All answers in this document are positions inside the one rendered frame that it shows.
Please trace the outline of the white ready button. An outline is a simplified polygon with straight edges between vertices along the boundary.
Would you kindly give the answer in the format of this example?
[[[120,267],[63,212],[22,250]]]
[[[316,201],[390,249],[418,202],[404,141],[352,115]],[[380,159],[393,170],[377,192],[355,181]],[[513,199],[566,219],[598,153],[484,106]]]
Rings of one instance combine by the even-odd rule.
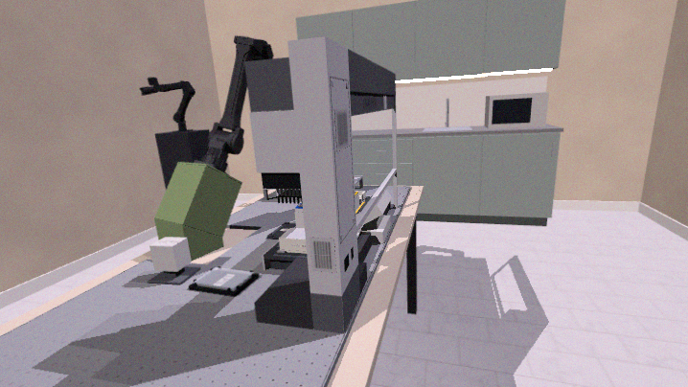
[[[182,285],[201,269],[186,266],[192,262],[187,238],[163,238],[149,248],[154,271],[162,272],[148,280],[148,284]]]

